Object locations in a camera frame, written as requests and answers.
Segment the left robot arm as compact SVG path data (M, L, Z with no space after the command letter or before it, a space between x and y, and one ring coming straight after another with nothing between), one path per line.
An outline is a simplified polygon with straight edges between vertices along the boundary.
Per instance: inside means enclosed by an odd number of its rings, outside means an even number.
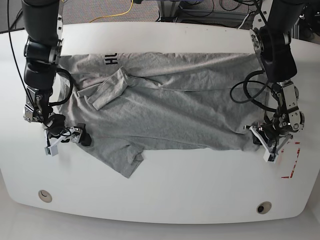
M269 13L264 13L262 4L253 2L263 26L253 27L250 37L261 69L249 73L240 82L246 100L259 108L273 113L264 117L257 125L246 125L244 129L253 134L253 143L265 149L264 160L275 163L282 147L301 131L305 116L298 106L299 91L292 82L297 66L291 52L291 29L296 24L306 0L274 0Z

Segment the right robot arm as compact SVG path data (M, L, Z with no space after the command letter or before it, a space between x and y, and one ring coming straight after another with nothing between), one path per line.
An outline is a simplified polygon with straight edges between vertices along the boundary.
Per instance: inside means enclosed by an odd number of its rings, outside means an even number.
M72 95L74 79L58 66L63 40L62 0L23 0L22 13L28 39L24 47L26 64L23 81L26 84L24 119L44 127L45 153L58 154L59 143L73 142L88 147L92 143L86 125L66 126L65 116L54 113L54 107L67 103ZM60 101L50 102L56 74L69 81L69 91Z

